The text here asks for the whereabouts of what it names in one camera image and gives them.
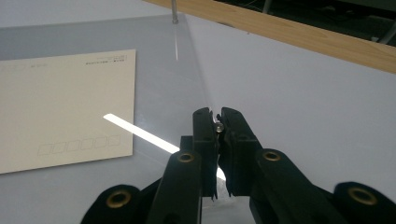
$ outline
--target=white table surface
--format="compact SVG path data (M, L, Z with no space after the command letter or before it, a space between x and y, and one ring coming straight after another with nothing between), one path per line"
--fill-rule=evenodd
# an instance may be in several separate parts
M0 27L163 14L138 0L0 0ZM395 75L187 19L215 112L241 111L264 147L285 152L317 186L356 181L396 201Z

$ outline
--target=white postcard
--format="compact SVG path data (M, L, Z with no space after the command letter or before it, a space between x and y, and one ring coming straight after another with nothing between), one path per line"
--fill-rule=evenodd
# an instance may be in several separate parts
M135 50L0 62L0 174L132 155Z

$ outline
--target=metal rod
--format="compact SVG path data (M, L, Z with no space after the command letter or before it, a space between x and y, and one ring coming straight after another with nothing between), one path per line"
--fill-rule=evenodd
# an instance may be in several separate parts
M178 24L178 18L177 18L177 9L176 9L176 0L171 0L172 1L172 23L173 24Z

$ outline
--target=wooden ledge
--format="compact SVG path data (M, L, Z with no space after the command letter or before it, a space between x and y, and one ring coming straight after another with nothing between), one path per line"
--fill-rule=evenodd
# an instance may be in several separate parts
M145 0L171 7L171 0ZM177 0L177 10L303 49L396 74L396 48L211 0Z

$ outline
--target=mounting hole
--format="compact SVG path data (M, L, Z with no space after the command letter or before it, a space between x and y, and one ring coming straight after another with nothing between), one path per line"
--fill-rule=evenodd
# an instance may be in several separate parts
M378 202L374 194L366 189L350 188L347 190L347 193L358 203L375 205Z
M279 154L273 151L264 152L262 156L268 161L280 161Z
M129 201L131 201L131 193L125 189L119 189L108 196L106 204L110 208L121 208Z
M190 161L194 160L194 156L192 156L190 153L186 152L186 153L179 155L177 157L177 160L181 161L181 162L190 162Z

